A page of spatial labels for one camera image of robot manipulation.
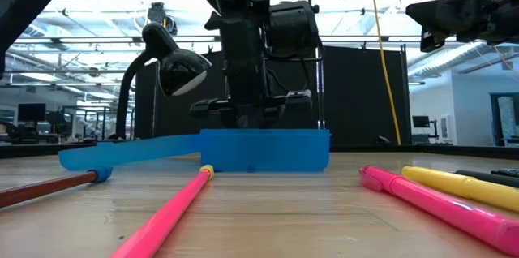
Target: wooden surface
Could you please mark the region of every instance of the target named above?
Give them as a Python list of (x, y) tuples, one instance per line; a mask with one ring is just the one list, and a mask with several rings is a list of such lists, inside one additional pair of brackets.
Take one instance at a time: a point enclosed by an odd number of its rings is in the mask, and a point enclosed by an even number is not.
[[(362, 188), (358, 168), (366, 164), (396, 172), (405, 165), (519, 167), (517, 161), (430, 154), (334, 153), (321, 174), (217, 174), (157, 256), (502, 256), (412, 205)], [(126, 165), (107, 183), (0, 209), (0, 256), (107, 257), (197, 170), (193, 158)], [(56, 157), (0, 160), (0, 190), (66, 174)]]

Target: desk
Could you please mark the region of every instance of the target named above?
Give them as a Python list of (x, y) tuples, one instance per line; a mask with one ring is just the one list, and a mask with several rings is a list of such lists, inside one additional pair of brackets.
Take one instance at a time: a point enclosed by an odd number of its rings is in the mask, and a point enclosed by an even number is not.
[[(406, 202), (362, 188), (358, 168), (366, 164), (393, 171), (405, 165), (481, 171), (519, 166), (419, 153), (334, 153), (320, 174), (217, 174), (157, 256), (502, 256)], [(107, 183), (0, 209), (2, 256), (107, 257), (197, 170), (196, 157), (130, 164), (116, 168)], [(64, 174), (56, 157), (4, 159), (0, 189)]]

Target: pink marker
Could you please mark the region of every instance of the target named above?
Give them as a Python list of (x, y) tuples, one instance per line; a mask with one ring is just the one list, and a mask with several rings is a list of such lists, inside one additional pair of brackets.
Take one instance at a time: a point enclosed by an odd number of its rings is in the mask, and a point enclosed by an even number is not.
[(111, 258), (153, 257), (155, 252), (168, 237), (177, 221), (184, 214), (189, 204), (204, 184), (212, 178), (212, 166), (203, 166), (200, 172), (181, 191), (162, 206), (152, 218), (140, 227)]
[(364, 187), (400, 197), (502, 252), (519, 257), (519, 221), (467, 204), (374, 166), (363, 167), (359, 175)]

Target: blue plastic box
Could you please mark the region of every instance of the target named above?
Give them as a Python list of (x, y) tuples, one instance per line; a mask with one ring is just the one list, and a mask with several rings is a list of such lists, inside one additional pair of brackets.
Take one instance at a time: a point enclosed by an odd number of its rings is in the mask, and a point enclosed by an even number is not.
[(330, 132), (317, 129), (207, 129), (202, 165), (224, 172), (318, 172), (328, 166)]

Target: black lamp head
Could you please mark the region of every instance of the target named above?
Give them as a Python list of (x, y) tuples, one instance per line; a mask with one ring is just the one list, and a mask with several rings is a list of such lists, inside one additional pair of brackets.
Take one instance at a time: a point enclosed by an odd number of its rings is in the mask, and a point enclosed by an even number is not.
[(159, 83), (166, 96), (179, 96), (196, 88), (206, 77), (211, 63), (202, 55), (180, 49), (158, 23), (143, 29), (146, 51), (159, 61)]

